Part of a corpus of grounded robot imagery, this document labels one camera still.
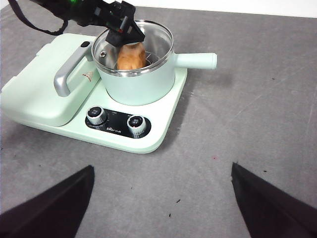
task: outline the gray surface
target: gray surface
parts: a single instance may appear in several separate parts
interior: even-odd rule
[[[43,28],[60,23],[21,5]],[[1,117],[2,211],[91,164],[96,182],[78,238],[249,237],[230,182],[233,161],[317,207],[317,19],[141,7],[140,18],[166,25],[176,52],[217,52],[217,70],[189,70],[166,138],[147,155]],[[101,31],[73,22],[67,29]],[[1,84],[52,39],[4,8]]]

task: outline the silver knob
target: silver knob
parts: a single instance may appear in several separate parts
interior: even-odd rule
[[[86,116],[92,125],[99,125],[107,119],[106,112],[99,106],[89,108]]]
[[[140,115],[133,115],[129,117],[127,125],[133,135],[141,135],[147,128],[144,117]]]

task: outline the control panel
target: control panel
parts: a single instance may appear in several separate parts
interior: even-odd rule
[[[132,115],[94,106],[87,110],[85,124],[91,129],[134,139],[149,134],[151,122],[141,115]]]

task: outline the brown bun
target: brown bun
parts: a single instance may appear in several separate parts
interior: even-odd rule
[[[117,69],[131,70],[145,67],[145,49],[141,42],[133,45],[124,45],[121,47],[118,59]]]

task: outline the pot handle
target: pot handle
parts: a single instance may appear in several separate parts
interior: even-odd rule
[[[92,44],[93,43],[91,41],[83,42],[57,71],[54,78],[54,87],[60,97],[67,97],[70,94],[66,81],[70,73],[74,70],[82,58],[86,57],[87,61],[93,61],[93,57],[90,52]]]
[[[215,69],[217,67],[217,54],[215,53],[189,53],[176,54],[176,65],[179,68]]]

